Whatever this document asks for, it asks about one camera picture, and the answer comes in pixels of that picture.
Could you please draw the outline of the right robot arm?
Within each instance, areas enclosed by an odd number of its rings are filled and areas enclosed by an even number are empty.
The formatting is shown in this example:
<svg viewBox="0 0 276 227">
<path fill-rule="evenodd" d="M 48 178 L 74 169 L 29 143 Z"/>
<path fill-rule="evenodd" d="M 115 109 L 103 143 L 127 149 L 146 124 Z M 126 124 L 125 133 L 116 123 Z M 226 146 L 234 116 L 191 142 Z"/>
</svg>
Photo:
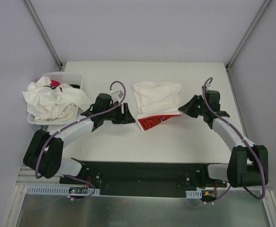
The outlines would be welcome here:
<svg viewBox="0 0 276 227">
<path fill-rule="evenodd" d="M 178 111 L 192 118 L 203 117 L 203 121 L 216 132 L 231 151 L 228 164 L 209 164 L 199 176 L 203 186 L 211 186 L 216 180 L 228 182 L 232 187 L 266 186 L 268 183 L 268 150 L 256 145 L 230 123 L 230 115 L 220 110 L 220 93 L 205 91 L 205 95 L 194 95 Z"/>
</svg>

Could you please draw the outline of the white red-print t-shirt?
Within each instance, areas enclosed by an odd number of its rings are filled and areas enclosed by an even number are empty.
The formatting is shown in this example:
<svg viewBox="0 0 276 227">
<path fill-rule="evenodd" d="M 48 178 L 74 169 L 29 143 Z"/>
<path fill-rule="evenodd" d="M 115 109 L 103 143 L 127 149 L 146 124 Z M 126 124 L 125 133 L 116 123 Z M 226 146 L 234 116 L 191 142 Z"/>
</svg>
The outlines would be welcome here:
<svg viewBox="0 0 276 227">
<path fill-rule="evenodd" d="M 138 110 L 137 122 L 142 131 L 181 115 L 178 111 L 181 104 L 179 83 L 143 81 L 133 84 L 132 91 Z"/>
</svg>

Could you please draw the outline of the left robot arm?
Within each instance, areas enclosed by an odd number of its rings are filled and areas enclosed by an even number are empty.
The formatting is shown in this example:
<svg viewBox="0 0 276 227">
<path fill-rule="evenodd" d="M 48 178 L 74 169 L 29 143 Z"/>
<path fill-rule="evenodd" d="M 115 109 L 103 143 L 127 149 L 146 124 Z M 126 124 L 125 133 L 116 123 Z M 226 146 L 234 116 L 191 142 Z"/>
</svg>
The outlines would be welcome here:
<svg viewBox="0 0 276 227">
<path fill-rule="evenodd" d="M 36 178 L 70 175 L 75 183 L 83 183 L 87 175 L 84 165 L 73 158 L 64 158 L 63 150 L 83 135 L 94 132 L 105 121 L 113 124 L 135 123 L 124 98 L 122 91 L 100 93 L 95 102 L 73 123 L 57 131 L 37 130 L 24 155 L 24 165 L 35 170 Z"/>
</svg>

